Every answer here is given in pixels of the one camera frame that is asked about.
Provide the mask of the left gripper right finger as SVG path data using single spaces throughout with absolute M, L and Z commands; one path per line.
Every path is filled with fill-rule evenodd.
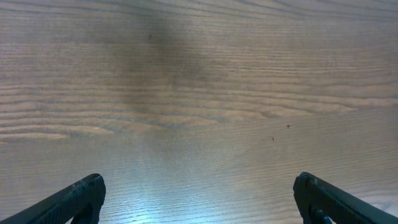
M 293 191 L 304 224 L 397 223 L 397 217 L 308 172 L 296 177 Z

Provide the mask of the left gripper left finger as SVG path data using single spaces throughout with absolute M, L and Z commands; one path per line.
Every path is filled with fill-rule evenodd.
M 37 204 L 1 221 L 1 224 L 97 224 L 106 186 L 99 174 L 90 174 Z

